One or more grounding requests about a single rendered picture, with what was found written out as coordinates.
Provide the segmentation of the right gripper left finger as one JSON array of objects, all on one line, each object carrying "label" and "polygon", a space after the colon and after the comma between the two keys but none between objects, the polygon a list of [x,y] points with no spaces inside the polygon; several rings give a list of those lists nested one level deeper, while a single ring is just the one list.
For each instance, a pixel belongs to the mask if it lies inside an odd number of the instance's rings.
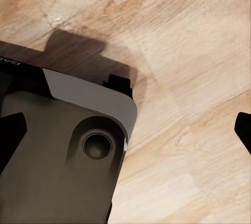
[{"label": "right gripper left finger", "polygon": [[27,133],[22,112],[0,118],[0,175]]}]

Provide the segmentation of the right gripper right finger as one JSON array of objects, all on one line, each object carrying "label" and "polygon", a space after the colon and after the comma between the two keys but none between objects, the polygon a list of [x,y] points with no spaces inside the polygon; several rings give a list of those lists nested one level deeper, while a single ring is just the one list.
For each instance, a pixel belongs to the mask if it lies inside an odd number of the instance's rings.
[{"label": "right gripper right finger", "polygon": [[251,114],[239,112],[234,128],[236,134],[251,154]]}]

